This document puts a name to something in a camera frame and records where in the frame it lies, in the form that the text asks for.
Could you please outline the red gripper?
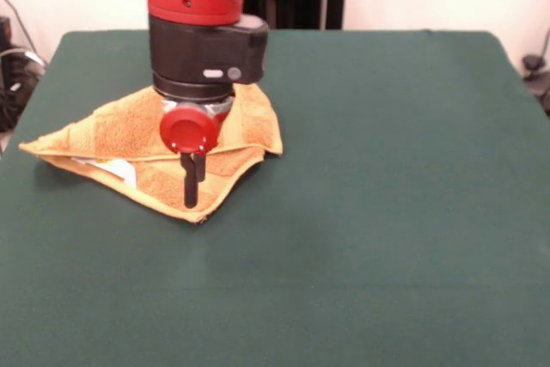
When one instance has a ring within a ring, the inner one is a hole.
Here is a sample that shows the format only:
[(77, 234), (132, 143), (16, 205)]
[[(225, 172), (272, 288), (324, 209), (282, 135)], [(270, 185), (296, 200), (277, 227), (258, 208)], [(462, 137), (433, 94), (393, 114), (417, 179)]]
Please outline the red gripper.
[(194, 208), (198, 203), (199, 181), (205, 180), (205, 154), (217, 146), (223, 122), (234, 101), (235, 96), (229, 95), (222, 101), (206, 103), (162, 102), (164, 114), (159, 126), (160, 137), (169, 150), (180, 153), (180, 165), (185, 170), (183, 193), (186, 208)]

